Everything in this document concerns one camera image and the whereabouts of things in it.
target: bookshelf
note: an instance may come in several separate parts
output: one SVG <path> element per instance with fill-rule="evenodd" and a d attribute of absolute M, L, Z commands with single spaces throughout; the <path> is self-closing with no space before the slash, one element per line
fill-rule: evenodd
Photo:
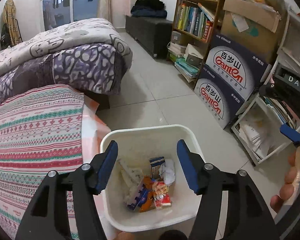
<path fill-rule="evenodd" d="M 186 34 L 186 35 L 192 37 L 194 40 L 199 41 L 199 43 L 205 44 L 204 58 L 202 61 L 203 63 L 205 63 L 207 60 L 207 57 L 208 57 L 209 50 L 210 50 L 211 37 L 218 27 L 219 18 L 220 19 L 223 18 L 224 12 L 223 12 L 222 8 L 223 8 L 223 4 L 224 4 L 225 0 L 182 0 L 182 1 L 183 1 L 183 3 L 185 3 L 186 5 L 189 5 L 189 6 L 196 6 L 195 4 L 201 3 L 203 6 L 207 7 L 208 9 L 215 11 L 215 20 L 212 25 L 212 30 L 211 30 L 211 33 L 208 36 L 207 40 L 205 41 L 189 32 L 175 28 L 175 23 L 176 23 L 176 21 L 179 20 L 179 19 L 177 19 L 177 17 L 178 17 L 177 13 L 178 13 L 178 6 L 180 3 L 180 0 L 177 0 L 177 2 L 176 2 L 176 8 L 175 8 L 174 19 L 173 19 L 173 30 L 181 32 L 183 34 Z M 198 76 L 193 84 L 193 88 L 195 87 L 195 84 L 197 83 Z"/>

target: bed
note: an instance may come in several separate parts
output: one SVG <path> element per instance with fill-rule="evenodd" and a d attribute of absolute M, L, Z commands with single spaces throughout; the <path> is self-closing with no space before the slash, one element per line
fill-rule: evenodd
<path fill-rule="evenodd" d="M 0 105 L 30 89 L 53 84 L 118 94 L 131 62 L 132 51 L 107 20 L 62 25 L 0 51 Z"/>

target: patterned bedsheet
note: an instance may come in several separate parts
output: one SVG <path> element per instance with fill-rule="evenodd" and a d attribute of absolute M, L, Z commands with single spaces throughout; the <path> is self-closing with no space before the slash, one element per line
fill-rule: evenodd
<path fill-rule="evenodd" d="M 84 44 L 28 60 L 0 76 L 0 105 L 33 88 L 66 84 L 99 94 L 117 94 L 129 65 L 117 49 Z"/>
<path fill-rule="evenodd" d="M 47 172 L 70 172 L 82 164 L 83 104 L 83 94 L 52 85 L 0 106 L 0 226 L 11 239 Z M 78 239 L 71 192 L 67 205 L 71 235 Z"/>

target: metal screw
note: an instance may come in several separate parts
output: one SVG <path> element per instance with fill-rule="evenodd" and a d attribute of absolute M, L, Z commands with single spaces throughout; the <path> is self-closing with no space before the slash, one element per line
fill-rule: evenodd
<path fill-rule="evenodd" d="M 245 177 L 245 176 L 247 176 L 247 172 L 244 170 L 239 170 L 239 175 L 242 177 Z"/>
<path fill-rule="evenodd" d="M 81 166 L 81 169 L 83 171 L 87 171 L 88 169 L 90 169 L 90 167 L 91 167 L 90 164 L 86 163 L 86 164 L 84 164 L 84 165 Z"/>
<path fill-rule="evenodd" d="M 213 169 L 213 165 L 212 165 L 211 163 L 206 163 L 206 164 L 204 165 L 204 168 L 205 168 L 206 170 L 208 170 L 208 171 L 211 171 L 211 170 Z"/>
<path fill-rule="evenodd" d="M 48 176 L 49 176 L 50 178 L 52 178 L 52 177 L 54 177 L 56 174 L 57 174 L 56 171 L 49 171 Z"/>

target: tiled floor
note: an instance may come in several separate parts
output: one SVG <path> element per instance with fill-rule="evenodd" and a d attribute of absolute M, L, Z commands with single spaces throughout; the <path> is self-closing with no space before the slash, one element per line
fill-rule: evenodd
<path fill-rule="evenodd" d="M 229 131 L 220 128 L 173 64 L 152 59 L 131 36 L 126 33 L 121 36 L 133 51 L 132 67 L 123 77 L 121 94 L 110 97 L 111 108 L 98 112 L 98 116 L 112 130 L 166 124 L 189 127 L 207 162 L 222 171 L 246 170 L 269 204 L 271 196 L 277 194 L 283 184 L 288 170 L 287 156 L 294 148 L 288 147 L 253 168 L 240 143 Z M 226 222 L 226 203 L 227 194 L 224 194 L 219 222 L 221 236 Z"/>

